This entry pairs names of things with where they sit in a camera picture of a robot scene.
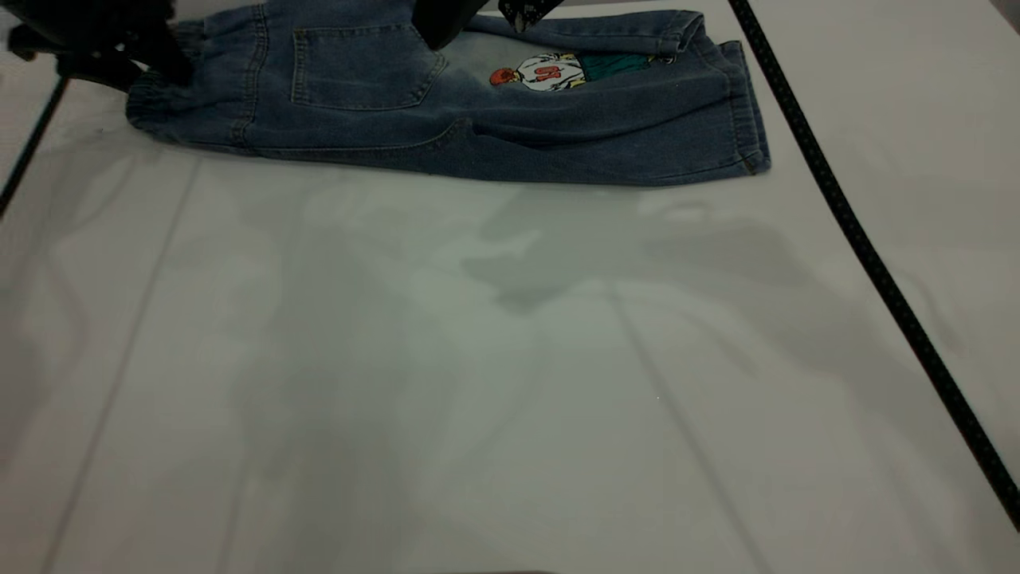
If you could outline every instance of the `embroidered patch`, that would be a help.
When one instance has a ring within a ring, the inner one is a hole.
[[[519,82],[537,92],[555,92],[645,69],[654,59],[644,54],[539,54],[524,60],[517,69],[497,69],[489,83],[499,86]]]

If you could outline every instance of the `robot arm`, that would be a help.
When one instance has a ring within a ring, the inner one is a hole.
[[[517,32],[542,19],[563,0],[501,0],[500,10]],[[449,44],[487,0],[416,0],[413,22],[429,47]],[[134,62],[187,84],[192,66],[166,21],[172,0],[0,0],[24,24],[11,32],[10,51],[26,60],[58,56],[58,70],[128,91],[141,73]]]

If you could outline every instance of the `green fabric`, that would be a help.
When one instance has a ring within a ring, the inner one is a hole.
[[[577,61],[589,82],[649,66],[648,56],[643,54],[577,54]]]

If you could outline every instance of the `black cable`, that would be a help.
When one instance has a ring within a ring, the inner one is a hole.
[[[903,293],[900,292],[900,286],[897,285],[881,257],[878,256],[871,240],[864,232],[864,227],[861,226],[861,222],[847,201],[847,196],[835,180],[832,168],[829,166],[828,160],[825,159],[825,154],[822,152],[821,146],[818,145],[818,140],[811,131],[811,125],[808,124],[804,110],[797,102],[797,97],[794,95],[782,68],[779,67],[779,62],[776,60],[768,39],[765,38],[765,33],[762,31],[748,0],[729,0],[729,5],[733,8],[733,14],[736,15],[741,28],[744,29],[748,44],[755,53],[758,63],[762,66],[765,79],[768,80],[769,87],[772,88],[772,93],[775,95],[776,101],[779,102],[779,108],[786,116],[786,122],[794,133],[797,145],[801,147],[801,153],[804,154],[811,174],[814,175],[829,209],[832,210],[836,222],[839,223],[839,228],[847,236],[850,246],[857,254],[864,270],[867,271],[875,290],[892,315],[892,319],[900,326],[900,330],[907,338],[907,343],[910,344],[910,348],[914,350],[914,355],[917,356],[924,372],[928,374],[931,385],[935,387],[935,393],[938,394],[942,405],[946,406],[950,417],[956,423],[957,429],[963,435],[963,439],[970,448],[978,466],[981,467],[988,484],[999,497],[999,502],[1013,522],[1014,528],[1020,531],[1020,493],[1017,491],[1016,482],[1010,476],[999,453],[996,452],[991,440],[988,439],[988,435],[981,428],[981,424],[970,405],[967,404],[960,387],[953,380],[953,375],[950,374],[942,359],[931,345],[931,341],[924,332],[924,328],[921,327],[917,316],[910,309]]]
[[[53,88],[53,94],[50,95],[50,101],[46,103],[43,114],[36,121],[36,127],[32,131],[32,137],[29,138],[28,143],[21,148],[21,155],[18,156],[17,162],[14,163],[14,168],[11,170],[10,176],[7,177],[7,182],[3,186],[3,193],[0,194],[0,220],[3,220],[4,213],[7,212],[7,206],[14,199],[17,186],[20,185],[24,172],[29,169],[29,163],[32,163],[32,158],[36,155],[36,149],[39,148],[39,142],[43,140],[46,127],[49,126],[50,120],[53,119],[53,113],[57,110],[57,105],[63,99],[68,82],[70,82],[70,79],[66,75],[61,75],[60,80],[57,81],[56,87]]]

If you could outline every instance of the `white jersey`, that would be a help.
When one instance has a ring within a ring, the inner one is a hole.
[[[573,54],[540,54],[517,68],[520,81],[539,92],[573,88],[584,82],[584,70]]]

